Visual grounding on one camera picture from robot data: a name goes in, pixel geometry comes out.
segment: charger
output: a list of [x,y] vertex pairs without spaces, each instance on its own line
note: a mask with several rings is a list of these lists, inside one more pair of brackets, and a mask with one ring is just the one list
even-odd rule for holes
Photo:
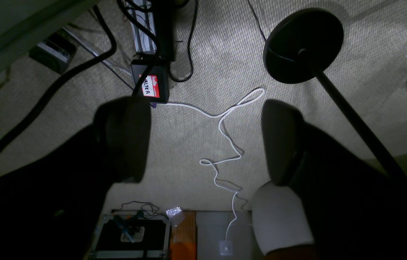
[[[142,73],[150,65],[150,60],[141,59],[133,60],[131,62],[131,74],[133,76],[134,84],[137,84]],[[151,103],[166,104],[170,96],[170,87],[168,85],[168,65],[169,62],[159,60],[152,67],[149,75],[142,82],[141,90],[139,93],[147,97]]]

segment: lamp base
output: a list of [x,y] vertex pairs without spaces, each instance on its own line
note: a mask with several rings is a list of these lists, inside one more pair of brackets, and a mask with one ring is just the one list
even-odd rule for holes
[[322,71],[332,64],[343,44],[343,26],[326,10],[300,10],[281,21],[264,46],[264,66],[275,80],[295,84],[314,78],[299,59],[307,51],[310,62]]

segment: beige carpet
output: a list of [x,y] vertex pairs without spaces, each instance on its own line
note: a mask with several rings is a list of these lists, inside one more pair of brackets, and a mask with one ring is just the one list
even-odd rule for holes
[[[252,0],[252,3],[267,36],[296,10],[322,7],[337,15],[345,29],[345,41],[341,53],[326,70],[327,75],[392,154],[407,153],[407,0]],[[124,22],[113,0],[100,2],[99,7],[131,57],[134,54],[131,27]],[[178,13],[177,40],[187,41],[192,10],[193,0]],[[100,29],[88,13],[73,23]],[[101,50],[109,47],[103,34],[76,33]],[[176,76],[184,76],[189,70],[185,43],[177,46],[177,62],[172,66]],[[315,79],[295,85],[274,81],[264,70],[262,51],[263,40],[246,1],[200,0],[192,41],[194,76],[185,83],[172,83],[170,101],[220,113],[249,91],[257,87],[266,89],[263,99],[237,110],[225,121],[228,132],[245,154],[242,160],[220,165],[220,179],[243,187],[240,196],[247,199],[269,180],[260,127],[261,107],[266,98],[299,108],[306,121],[332,135],[360,158],[373,158]],[[90,58],[80,48],[72,66]],[[124,62],[119,53],[113,60],[118,64]],[[28,57],[15,61],[10,70],[10,82],[0,91],[0,138],[27,114],[58,77]],[[126,74],[118,73],[131,83]],[[59,146],[88,125],[103,102],[129,94],[131,91],[104,66],[76,76],[2,152],[0,176]],[[137,185],[114,185],[106,210],[131,200],[149,201],[162,208],[230,210],[232,194],[217,188],[213,184],[213,170],[198,163],[201,158],[220,160],[235,155],[219,134],[217,123],[181,107],[153,109],[144,180]],[[236,200],[236,208],[241,204],[243,201]]]

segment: white cable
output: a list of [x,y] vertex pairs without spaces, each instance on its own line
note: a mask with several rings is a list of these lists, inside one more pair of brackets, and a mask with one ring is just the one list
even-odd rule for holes
[[[260,93],[257,97],[255,97],[254,99],[251,99],[251,100],[247,101],[253,94],[258,93],[258,92],[261,92],[261,93]],[[235,210],[234,210],[234,200],[235,200],[235,197],[237,196],[237,194],[238,194],[238,192],[239,192],[240,190],[237,190],[237,191],[231,190],[231,189],[228,189],[228,188],[226,188],[226,187],[223,187],[223,186],[217,184],[217,183],[216,183],[216,178],[218,178],[219,171],[218,171],[218,169],[216,168],[215,165],[220,164],[220,163],[224,163],[224,162],[227,162],[227,161],[239,160],[240,158],[242,158],[242,153],[236,148],[236,146],[235,146],[233,140],[230,138],[230,136],[228,135],[228,133],[225,133],[225,131],[223,131],[222,123],[223,123],[224,119],[225,119],[230,113],[232,113],[234,110],[236,110],[237,108],[240,108],[240,107],[244,107],[244,106],[246,106],[246,105],[249,105],[249,104],[251,104],[251,103],[257,101],[258,99],[261,98],[261,96],[264,95],[264,92],[265,92],[264,88],[256,88],[256,89],[252,90],[250,93],[248,93],[248,94],[247,94],[243,99],[241,99],[236,105],[231,106],[231,107],[228,108],[226,111],[224,111],[224,112],[222,112],[222,113],[220,113],[220,114],[218,114],[218,115],[210,115],[210,114],[208,114],[207,112],[203,111],[202,109],[200,109],[200,108],[198,108],[198,107],[194,107],[193,105],[187,105],[187,104],[181,104],[181,103],[168,103],[168,104],[167,104],[167,105],[175,105],[175,106],[179,106],[179,107],[188,107],[188,108],[191,108],[191,109],[193,109],[193,110],[196,110],[196,111],[200,112],[202,115],[205,115],[206,117],[210,117],[210,118],[218,118],[218,117],[221,117],[221,119],[220,119],[219,122],[218,122],[218,130],[220,131],[221,135],[223,135],[223,136],[229,141],[229,143],[230,143],[231,147],[233,148],[234,152],[237,153],[237,156],[232,157],[232,158],[227,158],[227,159],[224,159],[224,160],[221,160],[221,161],[215,161],[215,162],[213,162],[213,161],[210,161],[210,160],[208,160],[208,159],[201,159],[201,160],[199,161],[199,163],[200,163],[201,165],[203,165],[203,166],[209,166],[209,165],[210,165],[210,166],[213,167],[213,169],[215,170],[215,173],[216,173],[216,174],[215,174],[215,177],[213,178],[213,183],[214,183],[216,186],[218,186],[218,187],[220,187],[220,188],[223,188],[223,189],[225,189],[225,190],[227,190],[227,191],[230,191],[230,192],[233,192],[233,193],[234,193],[233,199],[232,199],[232,209],[233,209],[233,213],[234,213],[234,219],[229,223],[228,228],[226,229],[226,235],[225,235],[225,239],[224,239],[225,243],[227,243],[227,241],[228,241],[229,228],[231,227],[231,225],[233,224],[233,222],[237,220],[237,214],[235,213]]]

